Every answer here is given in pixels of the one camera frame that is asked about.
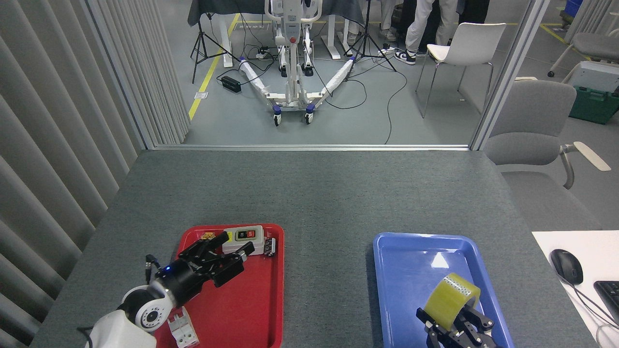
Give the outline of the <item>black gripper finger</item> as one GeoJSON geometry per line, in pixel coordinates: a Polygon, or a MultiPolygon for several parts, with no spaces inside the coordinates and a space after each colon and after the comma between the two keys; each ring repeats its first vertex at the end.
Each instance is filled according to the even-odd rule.
{"type": "Polygon", "coordinates": [[[199,239],[179,253],[179,270],[184,272],[214,272],[215,269],[228,266],[231,259],[216,251],[229,240],[223,232],[212,239],[199,239]]]}
{"type": "Polygon", "coordinates": [[[455,318],[455,345],[459,348],[499,348],[491,333],[494,322],[465,304],[455,318]]]}
{"type": "Polygon", "coordinates": [[[244,262],[254,251],[253,242],[247,242],[228,255],[214,254],[209,256],[206,266],[206,277],[212,280],[215,287],[223,286],[245,270],[244,262]]]}
{"type": "Polygon", "coordinates": [[[431,315],[422,309],[416,309],[416,317],[424,323],[425,331],[427,333],[426,346],[427,348],[457,348],[453,338],[450,336],[451,332],[440,326],[431,315]]]}

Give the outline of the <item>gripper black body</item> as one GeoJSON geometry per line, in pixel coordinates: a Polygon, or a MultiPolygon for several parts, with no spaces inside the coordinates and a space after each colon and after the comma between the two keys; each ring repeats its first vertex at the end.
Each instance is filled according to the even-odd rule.
{"type": "Polygon", "coordinates": [[[180,308],[201,291],[204,275],[196,273],[186,261],[177,259],[157,271],[155,280],[172,295],[174,306],[180,308]]]}

